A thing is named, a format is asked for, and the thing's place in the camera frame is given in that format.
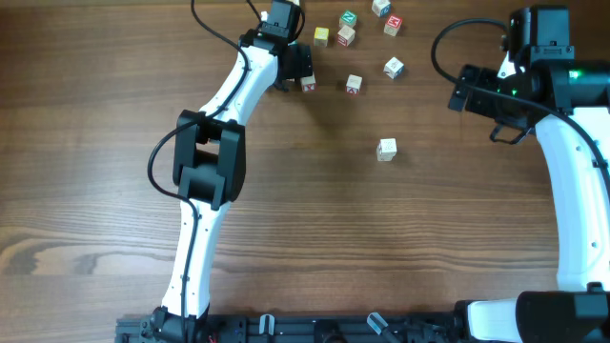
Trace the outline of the plain white wooden block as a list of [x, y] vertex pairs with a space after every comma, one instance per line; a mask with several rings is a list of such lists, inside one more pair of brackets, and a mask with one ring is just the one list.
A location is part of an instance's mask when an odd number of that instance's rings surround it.
[[379, 140], [376, 148], [378, 161], [392, 161], [397, 154], [397, 141], [395, 138], [383, 138]]

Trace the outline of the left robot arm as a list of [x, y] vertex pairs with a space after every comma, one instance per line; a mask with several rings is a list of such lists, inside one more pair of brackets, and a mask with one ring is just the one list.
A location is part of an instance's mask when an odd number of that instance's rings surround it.
[[215, 96], [200, 110], [184, 110], [176, 127], [153, 148], [153, 162], [174, 142], [176, 192], [153, 187], [180, 202], [180, 235], [170, 285], [140, 337], [151, 342], [212, 342], [207, 324], [215, 247], [225, 215], [239, 196], [246, 175], [245, 127], [265, 91], [282, 89], [287, 79], [313, 73], [311, 49], [297, 42], [303, 9], [274, 1], [255, 28], [230, 45], [234, 66]]

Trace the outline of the red sided wooden block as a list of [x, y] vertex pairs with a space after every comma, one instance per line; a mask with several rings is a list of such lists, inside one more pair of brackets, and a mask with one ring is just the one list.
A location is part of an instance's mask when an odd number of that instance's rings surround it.
[[314, 91], [316, 89], [315, 76], [305, 76], [300, 79], [300, 85], [303, 92]]

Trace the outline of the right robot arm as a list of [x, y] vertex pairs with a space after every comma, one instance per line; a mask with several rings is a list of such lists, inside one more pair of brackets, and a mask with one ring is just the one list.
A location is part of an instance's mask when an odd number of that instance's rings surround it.
[[557, 289], [461, 301], [465, 342], [605, 342], [609, 338], [609, 65], [579, 60], [564, 6], [514, 11], [501, 67], [455, 77], [453, 111], [535, 136], [549, 171], [559, 233]]

